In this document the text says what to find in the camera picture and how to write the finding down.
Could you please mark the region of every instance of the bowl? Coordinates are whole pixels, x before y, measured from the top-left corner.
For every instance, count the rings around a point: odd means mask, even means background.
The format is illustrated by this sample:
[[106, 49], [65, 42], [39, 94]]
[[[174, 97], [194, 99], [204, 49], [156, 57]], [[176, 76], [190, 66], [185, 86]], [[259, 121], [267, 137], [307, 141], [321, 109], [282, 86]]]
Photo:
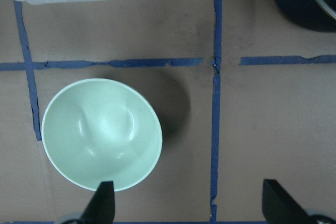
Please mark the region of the bowl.
[[96, 190], [113, 181], [115, 191], [143, 181], [160, 157], [162, 131], [148, 101], [109, 79], [72, 83], [49, 103], [42, 122], [44, 149], [69, 181]]

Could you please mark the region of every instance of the bowl rim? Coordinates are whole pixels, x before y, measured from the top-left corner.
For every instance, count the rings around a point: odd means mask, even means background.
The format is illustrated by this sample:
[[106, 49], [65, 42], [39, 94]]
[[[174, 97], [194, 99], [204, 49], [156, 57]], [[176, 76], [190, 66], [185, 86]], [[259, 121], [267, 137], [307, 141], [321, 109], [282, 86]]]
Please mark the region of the bowl rim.
[[58, 167], [57, 165], [55, 164], [54, 160], [50, 157], [50, 154], [49, 154], [49, 151], [48, 151], [48, 147], [47, 147], [47, 144], [45, 143], [45, 119], [46, 117], [48, 116], [49, 114], [49, 110], [51, 108], [51, 106], [53, 105], [53, 103], [58, 99], [58, 97], [63, 94], [65, 91], [71, 89], [72, 87], [74, 86], [77, 86], [77, 85], [80, 85], [80, 84], [83, 84], [83, 83], [86, 83], [86, 82], [109, 82], [111, 84], [116, 84], [116, 85], [119, 85], [123, 88], [126, 88], [127, 90], [133, 92], [137, 97], [140, 98], [140, 100], [142, 100], [142, 102], [145, 103], [145, 105], [149, 108], [149, 110], [151, 111], [153, 117], [154, 117], [154, 120], [155, 120], [155, 125], [156, 125], [156, 128], [159, 132], [159, 138], [158, 138], [158, 141], [159, 141], [159, 148], [157, 150], [157, 154], [156, 154], [156, 157], [155, 157], [155, 160], [152, 164], [152, 166], [148, 169], [148, 171], [140, 178], [138, 179], [137, 181], [129, 184], [129, 185], [126, 185], [126, 186], [123, 186], [123, 187], [115, 187], [114, 186], [114, 191], [122, 191], [122, 190], [125, 190], [125, 189], [128, 189], [128, 188], [131, 188], [133, 186], [135, 186], [136, 184], [140, 183], [141, 181], [143, 181], [153, 170], [154, 170], [154, 167], [156, 166], [156, 164], [158, 163], [158, 160], [159, 160], [159, 157], [160, 157], [160, 154], [161, 154], [161, 150], [162, 150], [162, 128], [161, 128], [161, 124], [160, 124], [160, 121], [159, 121], [159, 118], [157, 117], [157, 114], [156, 112], [154, 111], [154, 109], [152, 108], [152, 106], [149, 104], [149, 102], [147, 101], [147, 99], [141, 94], [139, 93], [137, 90], [135, 90], [134, 88], [122, 83], [122, 82], [119, 82], [119, 81], [115, 81], [115, 80], [111, 80], [111, 79], [104, 79], [104, 78], [90, 78], [90, 79], [83, 79], [83, 80], [79, 80], [79, 81], [76, 81], [76, 82], [73, 82], [67, 86], [65, 86], [64, 88], [62, 88], [60, 91], [57, 92], [57, 94], [52, 98], [52, 100], [49, 102], [47, 108], [46, 108], [46, 111], [43, 115], [43, 119], [42, 119], [42, 125], [41, 125], [41, 136], [42, 136], [42, 143], [43, 143], [43, 147], [44, 147], [44, 150], [50, 160], [50, 162], [52, 163], [52, 165], [54, 166], [54, 168], [63, 175], [63, 177], [65, 177], [67, 180], [69, 180], [70, 182], [74, 183], [75, 185], [77, 186], [80, 186], [84, 189], [88, 189], [88, 190], [92, 190], [92, 191], [95, 191], [96, 188], [92, 188], [92, 187], [88, 187], [88, 186], [85, 186], [85, 185], [82, 185], [76, 181], [74, 181], [73, 179], [69, 178], [64, 172], [62, 172]]

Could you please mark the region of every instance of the mint green bowl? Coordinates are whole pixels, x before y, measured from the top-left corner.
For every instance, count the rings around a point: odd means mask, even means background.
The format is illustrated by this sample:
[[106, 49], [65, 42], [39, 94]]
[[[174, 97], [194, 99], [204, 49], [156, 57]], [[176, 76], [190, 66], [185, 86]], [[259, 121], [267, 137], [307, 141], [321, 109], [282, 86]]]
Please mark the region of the mint green bowl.
[[59, 91], [43, 117], [42, 141], [54, 167], [69, 181], [96, 190], [114, 181], [116, 191], [144, 180], [162, 148], [159, 119], [129, 86], [87, 79]]

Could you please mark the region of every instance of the blue painter's tape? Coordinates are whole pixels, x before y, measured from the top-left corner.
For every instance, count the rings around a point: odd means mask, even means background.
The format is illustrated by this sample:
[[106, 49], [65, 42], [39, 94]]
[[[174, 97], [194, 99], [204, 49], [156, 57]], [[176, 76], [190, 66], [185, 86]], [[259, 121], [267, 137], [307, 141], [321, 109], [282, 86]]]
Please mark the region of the blue painter's tape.
[[212, 144], [211, 144], [211, 178], [210, 178], [210, 197], [211, 197], [211, 218], [210, 223], [216, 222], [217, 206], [214, 203], [217, 197], [218, 183], [218, 153], [219, 153], [219, 129], [220, 129], [220, 107], [221, 107], [221, 85], [220, 74], [216, 74], [213, 79], [212, 97]]
[[214, 60], [213, 67], [217, 73], [221, 72], [222, 65], [222, 2], [223, 0], [214, 0], [215, 7], [215, 29], [214, 29]]
[[86, 60], [69, 60], [69, 61], [46, 61], [33, 62], [34, 69], [62, 68], [76, 69], [85, 68], [95, 65], [111, 66], [115, 68], [148, 68], [164, 67], [190, 67], [196, 66], [203, 62], [202, 58], [177, 58], [177, 59], [132, 59], [132, 60], [111, 60], [111, 61], [86, 61]]
[[258, 56], [241, 57], [239, 65], [287, 65], [287, 64], [323, 64], [336, 63], [336, 55], [321, 55], [306, 59], [301, 56]]
[[33, 62], [33, 67], [36, 70], [48, 69], [48, 68], [85, 68], [95, 65], [95, 62], [85, 60], [69, 60], [69, 61], [45, 61], [45, 62]]
[[18, 63], [0, 63], [0, 71], [26, 70], [26, 66], [22, 62]]
[[222, 0], [214, 0], [215, 7], [215, 29], [214, 29], [214, 59], [212, 66], [215, 70], [213, 78], [213, 97], [212, 97], [212, 136], [211, 136], [211, 177], [210, 177], [210, 223], [216, 223], [218, 184], [218, 148], [219, 148], [219, 122], [221, 107], [221, 65], [222, 65]]
[[26, 33], [26, 29], [23, 22], [22, 17], [22, 3], [14, 1], [15, 15], [16, 15], [16, 23], [20, 37], [20, 43], [22, 48], [23, 57], [25, 60], [26, 74], [28, 80], [28, 88], [29, 88], [29, 98], [30, 105], [32, 107], [33, 113], [33, 126], [36, 134], [36, 138], [41, 140], [41, 130], [40, 130], [40, 118], [39, 118], [39, 107], [38, 107], [38, 99], [37, 99], [37, 91], [36, 91], [36, 82], [34, 76], [34, 69], [32, 63], [32, 57], [30, 55], [28, 37]]

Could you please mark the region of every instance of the floor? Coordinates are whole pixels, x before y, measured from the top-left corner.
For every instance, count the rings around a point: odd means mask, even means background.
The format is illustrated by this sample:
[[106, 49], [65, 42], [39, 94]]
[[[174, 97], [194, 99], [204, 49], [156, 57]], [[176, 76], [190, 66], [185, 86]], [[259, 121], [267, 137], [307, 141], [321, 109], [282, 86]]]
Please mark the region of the floor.
[[336, 34], [297, 26], [274, 0], [221, 1], [0, 0], [0, 222], [53, 221], [92, 197], [39, 141], [49, 101], [86, 78], [134, 87], [162, 124], [160, 160], [116, 193], [115, 221], [264, 221], [264, 178], [336, 218], [336, 65], [243, 63], [336, 55]]

